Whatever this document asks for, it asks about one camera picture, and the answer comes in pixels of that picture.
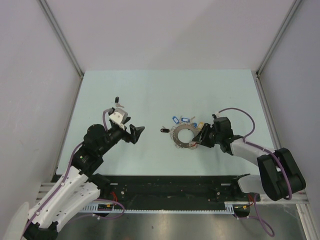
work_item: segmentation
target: metal frame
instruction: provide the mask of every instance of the metal frame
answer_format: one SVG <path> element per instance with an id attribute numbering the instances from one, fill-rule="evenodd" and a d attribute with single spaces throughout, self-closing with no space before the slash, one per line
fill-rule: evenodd
<path id="1" fill-rule="evenodd" d="M 50 191 L 50 189 L 55 185 L 54 182 L 43 182 L 40 186 L 39 193 L 37 195 L 36 201 L 39 202 L 41 199 Z M 279 201 L 272 201 L 266 194 L 260 194 L 261 201 L 257 201 L 256 203 L 258 205 L 274 205 L 274 204 L 302 204 L 306 205 L 309 204 L 307 195 L 305 192 L 299 192 L 292 195 L 292 200 L 286 201 L 284 199 L 281 199 Z M 245 205 L 248 202 L 242 202 L 242 201 L 226 201 L 226 204 L 232 205 Z"/>
<path id="2" fill-rule="evenodd" d="M 70 45 L 67 42 L 67 39 L 65 35 L 63 34 L 52 10 L 50 9 L 48 3 L 46 0 L 37 0 L 37 2 L 40 5 L 40 8 L 42 9 L 44 15 L 46 16 L 46 19 L 48 20 L 49 24 L 52 27 L 53 32 L 57 36 L 59 42 L 61 43 L 62 48 L 65 50 L 65 53 L 69 57 L 74 69 L 78 73 L 79 77 L 82 79 L 84 76 L 84 72 L 81 70 L 81 67 L 70 47 Z"/>
<path id="3" fill-rule="evenodd" d="M 287 13 L 287 15 L 285 16 L 281 27 L 279 28 L 278 32 L 275 35 L 275 38 L 273 39 L 271 46 L 269 47 L 268 51 L 266 52 L 258 70 L 256 71 L 257 75 L 260 76 L 262 71 L 264 70 L 266 64 L 268 63 L 270 57 L 272 56 L 273 52 L 275 51 L 278 43 L 280 42 L 280 40 L 282 39 L 284 33 L 286 32 L 288 26 L 290 25 L 290 23 L 293 20 L 293 17 L 296 15 L 296 13 L 298 12 L 299 7 L 301 6 L 301 3 L 304 0 L 295 0 L 293 2 L 293 4 L 291 5 L 291 8 L 289 10 L 289 12 Z"/>

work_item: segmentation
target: purple cable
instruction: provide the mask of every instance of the purple cable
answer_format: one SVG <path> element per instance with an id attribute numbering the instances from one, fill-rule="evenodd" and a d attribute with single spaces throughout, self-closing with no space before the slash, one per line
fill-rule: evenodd
<path id="1" fill-rule="evenodd" d="M 265 149 L 264 147 L 262 147 L 262 146 L 260 146 L 260 145 L 257 145 L 257 144 L 254 144 L 254 143 L 252 143 L 252 142 L 246 141 L 246 138 L 247 138 L 248 136 L 250 136 L 250 135 L 255 131 L 255 129 L 256 129 L 256 123 L 255 123 L 254 119 L 252 118 L 252 116 L 251 116 L 249 113 L 247 113 L 246 111 L 244 111 L 244 110 L 242 110 L 242 109 L 239 109 L 239 108 L 236 108 L 236 107 L 228 107 L 228 108 L 225 108 L 225 109 L 220 110 L 218 113 L 222 113 L 222 112 L 224 112 L 224 111 L 226 111 L 226 110 L 237 110 L 237 111 L 240 111 L 240 112 L 244 113 L 245 115 L 247 115 L 247 116 L 250 118 L 250 120 L 251 120 L 251 122 L 252 122 L 252 124 L 253 124 L 252 130 L 251 130 L 248 134 L 246 134 L 246 135 L 243 137 L 242 140 L 243 140 L 243 142 L 244 142 L 245 144 L 248 144 L 248 145 L 250 145 L 250 146 L 252 146 L 252 147 L 255 147 L 255 148 L 257 148 L 257 149 L 260 149 L 260 150 L 262 150 L 263 152 L 266 152 L 266 153 L 268 153 L 268 154 L 270 154 L 270 155 L 272 156 L 272 158 L 275 160 L 276 164 L 277 164 L 278 167 L 280 168 L 280 170 L 281 170 L 281 172 L 282 172 L 282 175 L 283 175 L 283 178 L 284 178 L 284 180 L 285 180 L 286 186 L 287 186 L 287 188 L 288 188 L 288 197 L 284 197 L 284 199 L 285 199 L 285 200 L 291 200 L 291 199 L 292 199 L 292 189 L 291 189 L 291 185 L 290 185 L 288 176 L 287 176 L 287 174 L 286 174 L 286 172 L 285 172 L 285 169 L 284 169 L 284 167 L 282 166 L 280 160 L 277 158 L 277 156 L 276 156 L 273 152 L 271 152 L 270 150 Z"/>
<path id="2" fill-rule="evenodd" d="M 68 167 L 66 169 L 66 172 L 65 172 L 65 176 L 63 177 L 62 179 L 62 182 L 61 183 L 64 183 L 65 180 L 67 179 L 68 177 L 68 174 L 69 174 L 69 171 L 70 171 L 70 168 L 71 168 L 71 163 L 72 163 L 72 159 L 76 153 L 76 151 L 78 150 L 78 148 L 82 145 L 83 143 L 79 143 L 75 149 L 73 150 L 72 154 L 71 154 L 71 157 L 70 157 L 70 160 L 69 160 L 69 164 L 68 164 Z M 25 234 L 27 228 L 29 227 L 29 225 L 31 224 L 31 222 L 36 218 L 37 216 L 37 212 L 40 212 L 44 207 L 45 205 L 54 197 L 54 195 L 59 191 L 59 189 L 61 188 L 61 184 L 58 185 L 58 187 L 51 193 L 51 195 L 42 203 L 42 205 L 35 211 L 35 213 L 32 215 L 32 217 L 30 218 L 30 220 L 27 222 L 27 224 L 25 225 L 25 228 L 23 230 L 23 234 L 22 236 Z"/>
<path id="3" fill-rule="evenodd" d="M 108 202 L 108 203 L 114 203 L 114 204 L 116 204 L 116 205 L 119 205 L 119 206 L 122 208 L 122 212 L 119 213 L 118 215 L 116 215 L 116 216 L 109 216 L 109 217 L 107 217 L 107 216 L 98 216 L 98 217 L 100 217 L 101 219 L 106 219 L 106 220 L 117 219 L 117 218 L 120 218 L 123 214 L 125 214 L 125 210 L 126 210 L 126 209 L 125 209 L 125 207 L 124 207 L 120 202 L 112 201 L 112 200 L 108 200 L 108 199 L 101 199 L 101 198 L 98 198 L 98 199 L 96 199 L 95 201 L 106 201 L 106 202 Z M 77 220 L 79 220 L 79 219 L 86 218 L 86 217 L 92 217 L 92 216 L 93 216 L 93 214 L 84 214 L 84 215 L 78 216 L 78 217 L 76 217 L 76 218 L 68 221 L 68 224 L 71 224 L 71 223 L 73 223 L 73 222 L 75 222 L 75 221 L 77 221 Z"/>
<path id="4" fill-rule="evenodd" d="M 255 212 L 256 212 L 256 216 L 244 216 L 244 217 L 238 217 L 236 215 L 236 213 L 234 213 L 234 216 L 237 218 L 237 219 L 255 219 L 255 220 L 258 220 L 263 228 L 263 230 L 270 236 L 270 237 L 274 237 L 276 234 L 275 234 L 275 231 L 273 230 L 273 228 L 270 226 L 269 223 L 267 223 L 264 219 L 262 219 L 260 217 L 260 214 L 259 214 L 259 211 L 258 211 L 258 208 L 257 208 L 257 196 L 258 194 L 256 193 L 254 195 L 254 198 L 253 198 L 253 204 L 254 204 L 254 209 L 255 209 Z M 271 233 L 267 230 L 266 228 L 266 225 L 268 226 L 268 228 L 271 230 Z"/>
<path id="5" fill-rule="evenodd" d="M 247 113 L 246 111 L 244 111 L 244 110 L 242 110 L 242 109 L 240 109 L 240 108 L 236 108 L 236 107 L 228 107 L 228 108 L 222 109 L 222 110 L 219 111 L 218 113 L 222 113 L 222 112 L 227 111 L 227 110 L 237 110 L 237 111 L 239 111 L 239 112 L 244 113 L 245 115 L 247 115 L 247 116 L 250 118 L 250 120 L 251 120 L 251 122 L 252 122 L 252 124 L 253 124 L 253 127 L 252 127 L 252 130 L 251 130 L 247 135 L 244 135 L 243 141 L 245 141 L 246 138 L 247 138 L 248 136 L 250 136 L 251 134 L 253 134 L 254 131 L 256 130 L 255 120 L 253 119 L 253 117 L 252 117 L 249 113 Z"/>

